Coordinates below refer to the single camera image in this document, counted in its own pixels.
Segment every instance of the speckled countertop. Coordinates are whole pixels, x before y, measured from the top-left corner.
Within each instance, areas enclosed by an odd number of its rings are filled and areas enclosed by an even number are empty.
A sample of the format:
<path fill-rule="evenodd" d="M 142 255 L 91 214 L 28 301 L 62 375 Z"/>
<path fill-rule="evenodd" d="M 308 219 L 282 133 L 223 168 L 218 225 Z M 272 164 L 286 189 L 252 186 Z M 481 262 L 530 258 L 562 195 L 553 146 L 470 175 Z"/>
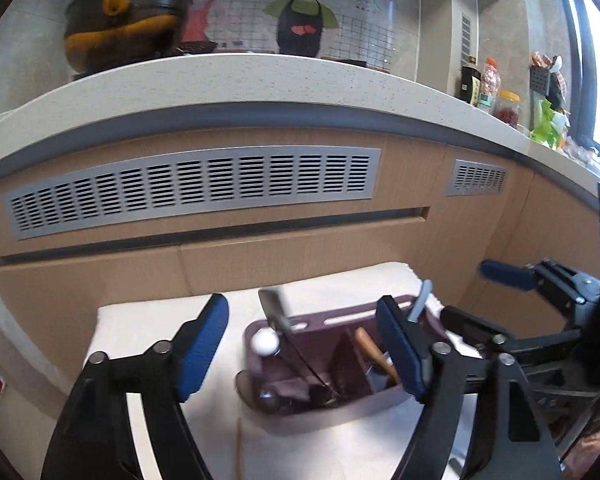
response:
<path fill-rule="evenodd" d="M 0 115 L 0 161 L 86 124 L 151 110 L 245 102 L 356 108 L 451 128 L 525 155 L 597 196 L 599 178 L 586 168 L 454 97 L 374 70 L 271 54 L 173 57 L 69 83 Z"/>

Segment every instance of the soy sauce bottle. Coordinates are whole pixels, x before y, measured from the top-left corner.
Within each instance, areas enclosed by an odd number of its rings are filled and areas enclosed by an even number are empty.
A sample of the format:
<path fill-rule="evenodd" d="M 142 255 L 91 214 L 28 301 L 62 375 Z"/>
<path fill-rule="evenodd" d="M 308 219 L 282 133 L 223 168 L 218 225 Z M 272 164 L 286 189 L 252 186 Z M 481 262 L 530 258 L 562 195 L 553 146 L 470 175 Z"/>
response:
<path fill-rule="evenodd" d="M 480 93 L 480 71 L 475 65 L 475 57 L 469 56 L 467 63 L 462 67 L 462 76 L 460 78 L 460 99 L 473 106 L 478 103 L 478 94 Z"/>

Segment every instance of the red chili jar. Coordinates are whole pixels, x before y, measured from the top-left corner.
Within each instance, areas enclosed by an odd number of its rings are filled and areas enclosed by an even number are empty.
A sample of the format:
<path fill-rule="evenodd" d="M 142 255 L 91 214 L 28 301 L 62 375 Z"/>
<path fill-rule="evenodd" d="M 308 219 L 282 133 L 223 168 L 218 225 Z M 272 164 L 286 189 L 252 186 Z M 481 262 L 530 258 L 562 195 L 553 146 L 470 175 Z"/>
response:
<path fill-rule="evenodd" d="M 493 115 L 512 128 L 517 127 L 520 118 L 520 96 L 506 90 L 498 92 Z"/>

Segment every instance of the white cloth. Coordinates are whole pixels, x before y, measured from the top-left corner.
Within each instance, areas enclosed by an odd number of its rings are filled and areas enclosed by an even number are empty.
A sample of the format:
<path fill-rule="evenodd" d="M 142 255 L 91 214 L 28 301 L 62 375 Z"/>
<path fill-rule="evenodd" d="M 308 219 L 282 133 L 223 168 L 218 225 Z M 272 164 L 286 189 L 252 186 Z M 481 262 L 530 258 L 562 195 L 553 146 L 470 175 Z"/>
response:
<path fill-rule="evenodd" d="M 370 303 L 384 294 L 417 295 L 420 283 L 409 266 L 391 262 L 288 283 L 282 286 L 282 291 L 289 314 L 295 315 Z M 224 295 L 230 307 L 226 332 L 202 388 L 182 406 L 215 480 L 235 478 L 236 422 L 245 409 L 234 388 L 234 377 L 243 368 L 242 332 L 249 323 L 264 318 L 256 288 Z M 110 358 L 124 357 L 143 352 L 159 339 L 171 339 L 184 322 L 197 317 L 208 298 L 209 295 L 104 306 L 98 310 L 89 354 L 103 350 Z M 433 295 L 427 300 L 427 307 L 436 314 L 442 309 Z M 450 336 L 460 352 L 478 356 L 460 338 Z M 242 417 L 245 478 L 389 479 L 407 447 L 420 411 L 421 406 L 409 399 L 347 424 L 291 436 L 267 434 Z M 469 399 L 454 444 L 459 450 L 468 446 L 473 412 Z M 159 480 L 146 426 L 139 421 L 143 418 L 137 399 L 130 398 L 129 415 L 144 478 Z M 457 476 L 447 468 L 445 478 Z"/>

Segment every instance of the cartoon woman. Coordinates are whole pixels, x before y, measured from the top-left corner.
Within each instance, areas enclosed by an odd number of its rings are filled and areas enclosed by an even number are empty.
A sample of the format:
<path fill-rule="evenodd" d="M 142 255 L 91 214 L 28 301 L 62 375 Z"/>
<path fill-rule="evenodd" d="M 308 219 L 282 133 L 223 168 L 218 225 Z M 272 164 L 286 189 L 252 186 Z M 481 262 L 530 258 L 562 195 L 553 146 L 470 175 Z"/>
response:
<path fill-rule="evenodd" d="M 340 32 L 333 11 L 318 0 L 276 0 L 265 12 L 278 19 L 280 54 L 316 57 L 320 44 L 328 48 Z"/>
<path fill-rule="evenodd" d="M 190 52 L 213 52 L 218 46 L 206 36 L 209 13 L 217 18 L 224 17 L 224 9 L 217 0 L 193 0 L 189 8 L 187 25 L 182 36 L 182 43 Z"/>

